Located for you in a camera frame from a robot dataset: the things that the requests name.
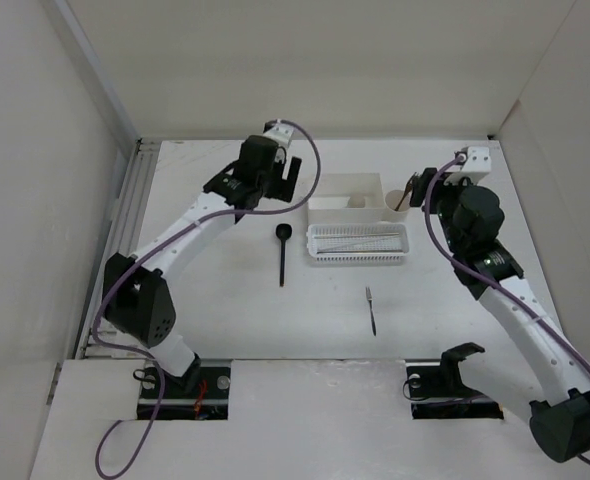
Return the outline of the black spoon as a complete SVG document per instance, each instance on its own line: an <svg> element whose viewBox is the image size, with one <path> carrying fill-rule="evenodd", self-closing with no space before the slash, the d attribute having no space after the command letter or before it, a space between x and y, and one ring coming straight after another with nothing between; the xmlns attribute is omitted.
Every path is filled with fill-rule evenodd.
<svg viewBox="0 0 590 480"><path fill-rule="evenodd" d="M279 263L279 286L285 284L285 265L286 265L286 243L292 236L292 226L287 223L280 223L276 226L275 235L280 245L280 263Z"/></svg>

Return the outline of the brown wooden fork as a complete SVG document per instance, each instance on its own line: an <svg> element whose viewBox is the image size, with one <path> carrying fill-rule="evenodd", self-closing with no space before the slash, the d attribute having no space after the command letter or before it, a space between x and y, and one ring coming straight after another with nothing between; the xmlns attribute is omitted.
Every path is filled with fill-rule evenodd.
<svg viewBox="0 0 590 480"><path fill-rule="evenodd" d="M399 202L397 203L397 205L395 206L395 211L400 211L402 204L404 203L404 201L411 195L414 184L417 180L417 178L419 177L419 174L417 172L413 173L411 175L411 177L409 178L409 180L406 182L406 185L404 187L403 190L403 194L399 200Z"/></svg>

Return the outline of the beige wooden spoon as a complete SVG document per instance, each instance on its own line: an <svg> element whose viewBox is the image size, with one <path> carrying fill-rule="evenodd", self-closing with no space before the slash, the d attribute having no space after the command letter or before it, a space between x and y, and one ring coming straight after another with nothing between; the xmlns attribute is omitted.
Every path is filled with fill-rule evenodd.
<svg viewBox="0 0 590 480"><path fill-rule="evenodd" d="M362 194L353 194L347 200L347 208L362 209L367 206L367 198Z"/></svg>

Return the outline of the metal chopstick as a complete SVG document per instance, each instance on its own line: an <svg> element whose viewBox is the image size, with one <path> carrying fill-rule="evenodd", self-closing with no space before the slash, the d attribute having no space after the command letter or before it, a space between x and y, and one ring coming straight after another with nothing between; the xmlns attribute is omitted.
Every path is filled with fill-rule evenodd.
<svg viewBox="0 0 590 480"><path fill-rule="evenodd" d="M388 237L400 237L402 234L400 232L380 232L380 233L364 233L364 234L353 234L353 235L345 235L341 238L350 238L350 239L357 239L357 238L388 238Z"/></svg>

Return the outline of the small metal fork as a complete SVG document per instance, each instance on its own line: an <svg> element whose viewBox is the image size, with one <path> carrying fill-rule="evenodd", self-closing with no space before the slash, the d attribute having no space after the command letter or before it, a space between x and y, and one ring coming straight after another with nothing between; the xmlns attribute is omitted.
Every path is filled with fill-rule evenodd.
<svg viewBox="0 0 590 480"><path fill-rule="evenodd" d="M371 292L370 286L365 287L365 296L366 296L366 301L367 301L368 307L369 307L369 315L370 315L372 334L373 334L373 336L376 337L377 336L377 326L376 326L376 321L375 321L374 304L373 304L373 297L372 297L372 292Z"/></svg>

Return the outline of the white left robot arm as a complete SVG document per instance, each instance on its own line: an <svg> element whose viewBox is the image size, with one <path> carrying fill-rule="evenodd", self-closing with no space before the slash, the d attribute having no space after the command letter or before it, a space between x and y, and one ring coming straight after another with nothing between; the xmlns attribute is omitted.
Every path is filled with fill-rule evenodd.
<svg viewBox="0 0 590 480"><path fill-rule="evenodd" d="M277 124L249 136L236 160L203 187L194 204L146 247L114 254L104 269L102 316L135 339L164 372L176 396L198 387L201 360L176 326L170 285L219 234L263 198L291 202L301 159L288 157L293 130Z"/></svg>

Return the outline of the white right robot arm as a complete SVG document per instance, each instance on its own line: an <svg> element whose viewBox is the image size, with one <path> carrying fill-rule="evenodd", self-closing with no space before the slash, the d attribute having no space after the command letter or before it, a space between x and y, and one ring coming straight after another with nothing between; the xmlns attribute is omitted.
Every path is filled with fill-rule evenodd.
<svg viewBox="0 0 590 480"><path fill-rule="evenodd" d="M500 242L499 197L450 164L427 168L409 183L410 205L421 209L430 240L527 365L520 373L486 347L463 343L441 355L441 388L484 394L523 420L549 459L590 465L590 363L550 319Z"/></svg>

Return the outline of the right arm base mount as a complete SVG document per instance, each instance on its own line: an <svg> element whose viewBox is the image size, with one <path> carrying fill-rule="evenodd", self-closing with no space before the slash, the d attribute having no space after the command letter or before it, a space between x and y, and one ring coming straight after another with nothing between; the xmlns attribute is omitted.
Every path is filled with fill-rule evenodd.
<svg viewBox="0 0 590 480"><path fill-rule="evenodd" d="M403 396L410 402L414 420L503 420L501 406L478 390L466 386L459 366L485 349L467 342L444 351L439 359L405 361Z"/></svg>

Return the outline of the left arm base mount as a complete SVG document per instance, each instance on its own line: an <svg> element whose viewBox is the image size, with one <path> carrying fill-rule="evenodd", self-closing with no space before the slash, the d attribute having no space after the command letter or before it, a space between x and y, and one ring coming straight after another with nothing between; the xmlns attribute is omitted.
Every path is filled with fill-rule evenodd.
<svg viewBox="0 0 590 480"><path fill-rule="evenodd" d="M220 421L227 420L231 388L232 363L208 360L200 368L196 383L189 391L170 379L156 420ZM132 377L139 383L136 406L138 420L150 420L159 394L159 375L146 362L143 368L135 369Z"/></svg>

